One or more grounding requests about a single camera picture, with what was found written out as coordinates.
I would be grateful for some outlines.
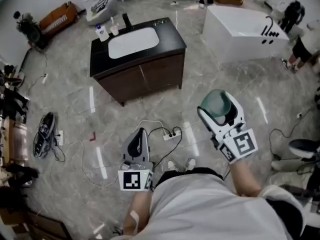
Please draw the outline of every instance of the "white sneaker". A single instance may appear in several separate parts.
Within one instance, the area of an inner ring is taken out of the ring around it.
[[[177,168],[176,163],[174,161],[172,161],[172,160],[168,161],[168,168],[169,168],[169,171],[177,171],[177,172],[179,172],[179,169]]]
[[[186,171],[191,171],[194,168],[196,168],[196,159],[191,157],[191,158],[189,158],[188,162],[186,162],[185,170]]]

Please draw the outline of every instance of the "dark wood cabinet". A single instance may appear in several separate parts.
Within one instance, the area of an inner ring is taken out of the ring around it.
[[[128,100],[169,86],[182,88],[185,54],[148,61],[120,72],[94,77],[122,106]]]

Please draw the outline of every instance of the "faucet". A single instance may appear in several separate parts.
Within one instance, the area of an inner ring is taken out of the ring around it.
[[[126,30],[130,31],[132,29],[132,25],[131,25],[131,22],[128,18],[128,15],[126,13],[124,13],[124,14],[122,14],[122,18],[124,20]]]

